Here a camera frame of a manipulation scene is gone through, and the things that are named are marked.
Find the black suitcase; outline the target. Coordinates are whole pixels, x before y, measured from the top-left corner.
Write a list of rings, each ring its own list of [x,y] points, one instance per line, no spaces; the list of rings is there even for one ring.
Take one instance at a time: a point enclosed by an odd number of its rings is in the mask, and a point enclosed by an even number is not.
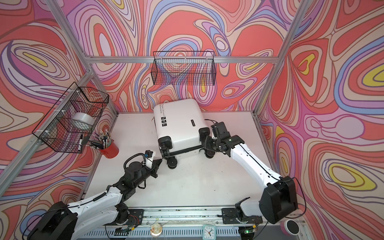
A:
[[[160,153],[170,169],[175,169],[182,159],[204,150],[207,158],[214,152],[205,149],[211,137],[202,111],[194,99],[179,100],[154,107],[155,127]]]

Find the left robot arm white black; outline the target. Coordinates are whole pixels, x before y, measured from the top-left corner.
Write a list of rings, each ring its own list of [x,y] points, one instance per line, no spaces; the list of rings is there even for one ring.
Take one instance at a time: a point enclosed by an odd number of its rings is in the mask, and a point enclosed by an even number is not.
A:
[[[147,178],[158,176],[161,163],[161,159],[153,160],[152,167],[147,168],[140,162],[132,162],[124,176],[102,193],[71,204],[55,203],[37,219],[27,239],[76,240],[105,224],[125,224],[130,215],[125,201]]]

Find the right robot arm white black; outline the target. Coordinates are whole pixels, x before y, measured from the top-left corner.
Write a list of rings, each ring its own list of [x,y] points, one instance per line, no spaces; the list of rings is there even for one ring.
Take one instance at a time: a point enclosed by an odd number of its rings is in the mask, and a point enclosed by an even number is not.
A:
[[[226,139],[206,137],[205,150],[223,153],[240,164],[258,184],[263,193],[259,200],[250,197],[235,204],[237,218],[264,217],[275,224],[298,209],[296,184],[291,177],[282,177],[264,164],[237,135]]]

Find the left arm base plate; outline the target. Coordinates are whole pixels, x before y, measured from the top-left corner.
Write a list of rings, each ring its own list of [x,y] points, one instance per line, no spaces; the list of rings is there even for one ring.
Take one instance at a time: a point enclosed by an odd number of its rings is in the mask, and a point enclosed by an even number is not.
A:
[[[144,209],[128,209],[118,212],[115,223],[117,225],[127,225],[130,227],[140,226],[143,222]]]

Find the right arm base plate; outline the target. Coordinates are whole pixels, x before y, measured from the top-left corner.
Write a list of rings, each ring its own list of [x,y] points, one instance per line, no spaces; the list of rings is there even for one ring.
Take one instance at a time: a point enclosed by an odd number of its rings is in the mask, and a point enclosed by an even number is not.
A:
[[[221,214],[218,215],[226,225],[230,224],[254,224],[256,226],[263,223],[260,216],[246,216],[236,208],[222,208]]]

